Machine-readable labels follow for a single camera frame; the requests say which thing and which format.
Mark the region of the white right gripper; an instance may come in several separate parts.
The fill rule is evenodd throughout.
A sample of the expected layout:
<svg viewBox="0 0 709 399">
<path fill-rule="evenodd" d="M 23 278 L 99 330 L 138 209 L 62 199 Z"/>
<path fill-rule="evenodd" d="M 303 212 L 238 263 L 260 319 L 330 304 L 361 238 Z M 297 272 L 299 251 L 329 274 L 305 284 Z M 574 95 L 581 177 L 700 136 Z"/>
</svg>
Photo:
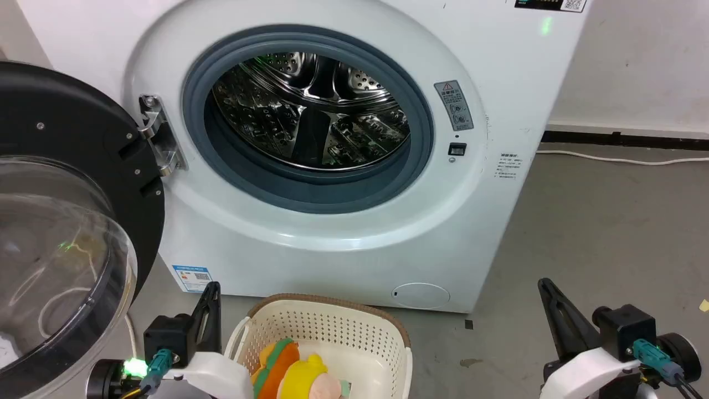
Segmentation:
<svg viewBox="0 0 709 399">
<path fill-rule="evenodd" d="M 559 361 L 567 362 L 547 379 L 541 399 L 587 399 L 640 366 L 636 359 L 621 362 L 598 348 L 600 333 L 550 278 L 539 279 L 538 290 Z"/>
</svg>

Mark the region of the grey warning label sticker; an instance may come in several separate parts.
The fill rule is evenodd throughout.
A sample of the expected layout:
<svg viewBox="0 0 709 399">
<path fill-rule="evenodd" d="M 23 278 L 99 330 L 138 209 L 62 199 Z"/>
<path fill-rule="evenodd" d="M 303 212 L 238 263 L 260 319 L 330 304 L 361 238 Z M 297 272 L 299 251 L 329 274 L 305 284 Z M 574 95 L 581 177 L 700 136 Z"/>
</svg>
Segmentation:
<svg viewBox="0 0 709 399">
<path fill-rule="evenodd" d="M 454 131 L 466 131 L 474 129 L 474 122 L 471 116 L 468 103 L 463 93 L 463 89 L 459 86 L 458 81 L 449 80 L 435 83 L 434 88 L 440 96 L 448 118 L 450 119 L 451 128 Z"/>
</svg>

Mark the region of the metal door hinge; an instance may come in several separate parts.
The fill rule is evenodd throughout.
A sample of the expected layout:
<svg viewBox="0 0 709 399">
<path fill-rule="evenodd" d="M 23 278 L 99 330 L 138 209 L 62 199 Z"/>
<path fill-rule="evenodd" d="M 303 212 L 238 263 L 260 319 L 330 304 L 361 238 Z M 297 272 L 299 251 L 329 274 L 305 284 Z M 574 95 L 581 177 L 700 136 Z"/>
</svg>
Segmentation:
<svg viewBox="0 0 709 399">
<path fill-rule="evenodd" d="M 167 177 L 175 170 L 188 170 L 187 161 L 169 123 L 162 99 L 156 94 L 142 94 L 139 97 L 139 106 L 143 126 L 138 131 L 147 140 L 160 175 Z"/>
</svg>

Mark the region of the white front-load washing machine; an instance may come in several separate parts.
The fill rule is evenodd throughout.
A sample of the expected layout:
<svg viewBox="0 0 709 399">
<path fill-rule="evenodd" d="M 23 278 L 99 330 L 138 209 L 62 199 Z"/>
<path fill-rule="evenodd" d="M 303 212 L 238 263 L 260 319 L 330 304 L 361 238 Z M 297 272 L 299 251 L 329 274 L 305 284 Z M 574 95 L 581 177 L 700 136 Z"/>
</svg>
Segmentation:
<svg viewBox="0 0 709 399">
<path fill-rule="evenodd" d="M 50 70 L 138 128 L 139 97 L 162 99 L 188 165 L 161 176 L 175 281 L 463 314 L 592 2 L 16 0 Z M 451 127 L 449 80 L 472 130 Z"/>
</svg>

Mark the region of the cream perforated laundry basket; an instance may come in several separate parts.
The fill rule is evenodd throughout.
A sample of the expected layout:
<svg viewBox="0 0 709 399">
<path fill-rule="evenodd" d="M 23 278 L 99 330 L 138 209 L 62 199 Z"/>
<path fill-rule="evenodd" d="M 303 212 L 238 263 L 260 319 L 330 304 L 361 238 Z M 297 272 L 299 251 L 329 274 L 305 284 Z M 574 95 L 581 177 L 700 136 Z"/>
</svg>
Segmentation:
<svg viewBox="0 0 709 399">
<path fill-rule="evenodd" d="M 321 360 L 339 399 L 409 399 L 413 354 L 407 331 L 386 311 L 306 294 L 261 300 L 231 334 L 224 354 L 255 373 L 266 347 L 292 339 L 301 363 Z"/>
</svg>

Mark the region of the blue energy label sticker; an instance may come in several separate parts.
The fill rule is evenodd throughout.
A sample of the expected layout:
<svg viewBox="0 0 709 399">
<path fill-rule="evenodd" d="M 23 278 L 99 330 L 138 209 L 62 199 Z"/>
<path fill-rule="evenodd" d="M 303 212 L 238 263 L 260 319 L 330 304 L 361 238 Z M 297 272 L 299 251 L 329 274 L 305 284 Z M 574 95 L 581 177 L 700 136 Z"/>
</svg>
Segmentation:
<svg viewBox="0 0 709 399">
<path fill-rule="evenodd" d="M 173 265 L 174 277 L 184 292 L 202 293 L 213 281 L 208 268 Z"/>
</svg>

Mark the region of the black wall baseboard strip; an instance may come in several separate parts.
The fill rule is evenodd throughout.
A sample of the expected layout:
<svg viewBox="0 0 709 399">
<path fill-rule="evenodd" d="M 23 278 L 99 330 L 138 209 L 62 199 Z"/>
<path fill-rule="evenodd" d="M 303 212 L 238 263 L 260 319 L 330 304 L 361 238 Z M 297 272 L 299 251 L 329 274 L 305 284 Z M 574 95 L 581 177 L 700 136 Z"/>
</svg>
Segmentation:
<svg viewBox="0 0 709 399">
<path fill-rule="evenodd" d="M 709 139 L 625 135 L 620 132 L 596 134 L 547 130 L 544 132 L 541 142 L 545 144 L 560 143 L 592 146 L 649 147 L 650 149 L 709 152 Z"/>
</svg>

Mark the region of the yellow-haired plush doll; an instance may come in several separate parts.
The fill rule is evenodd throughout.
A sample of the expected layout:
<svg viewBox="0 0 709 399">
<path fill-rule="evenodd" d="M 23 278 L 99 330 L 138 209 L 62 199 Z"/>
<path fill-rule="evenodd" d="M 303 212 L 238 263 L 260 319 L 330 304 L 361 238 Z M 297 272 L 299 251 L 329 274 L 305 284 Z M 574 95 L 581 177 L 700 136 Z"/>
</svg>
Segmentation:
<svg viewBox="0 0 709 399">
<path fill-rule="evenodd" d="M 276 399 L 349 399 L 351 384 L 330 374 L 317 353 L 299 360 L 281 379 Z"/>
</svg>

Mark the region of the black round washer door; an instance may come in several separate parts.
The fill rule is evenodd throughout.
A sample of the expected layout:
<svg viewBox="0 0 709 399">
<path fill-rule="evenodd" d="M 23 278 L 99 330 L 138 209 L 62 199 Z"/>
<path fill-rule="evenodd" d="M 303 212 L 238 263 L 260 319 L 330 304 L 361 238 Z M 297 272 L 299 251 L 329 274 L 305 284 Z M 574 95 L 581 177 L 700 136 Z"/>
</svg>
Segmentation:
<svg viewBox="0 0 709 399">
<path fill-rule="evenodd" d="M 49 397 L 101 352 L 157 257 L 165 192 L 116 101 L 0 61 L 0 399 Z"/>
</svg>

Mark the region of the orange burger plush toy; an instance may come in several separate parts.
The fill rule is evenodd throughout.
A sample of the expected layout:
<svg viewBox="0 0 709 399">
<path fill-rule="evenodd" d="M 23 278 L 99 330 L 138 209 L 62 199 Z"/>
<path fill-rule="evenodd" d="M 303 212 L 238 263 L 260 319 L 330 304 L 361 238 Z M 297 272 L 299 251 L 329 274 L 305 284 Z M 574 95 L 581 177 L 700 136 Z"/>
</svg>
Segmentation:
<svg viewBox="0 0 709 399">
<path fill-rule="evenodd" d="M 259 367 L 251 375 L 254 399 L 277 399 L 288 368 L 300 359 L 299 344 L 291 338 L 274 341 L 259 354 Z"/>
</svg>

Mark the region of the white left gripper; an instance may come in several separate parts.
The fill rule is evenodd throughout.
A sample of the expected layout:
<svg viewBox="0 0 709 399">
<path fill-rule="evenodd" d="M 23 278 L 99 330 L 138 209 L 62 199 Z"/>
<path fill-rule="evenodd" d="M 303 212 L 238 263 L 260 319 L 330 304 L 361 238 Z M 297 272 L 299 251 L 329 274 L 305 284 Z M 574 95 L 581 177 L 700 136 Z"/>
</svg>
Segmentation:
<svg viewBox="0 0 709 399">
<path fill-rule="evenodd" d="M 251 374 L 222 351 L 221 289 L 210 282 L 192 313 L 192 360 L 181 369 L 170 369 L 164 380 L 185 381 L 216 399 L 255 399 Z"/>
</svg>

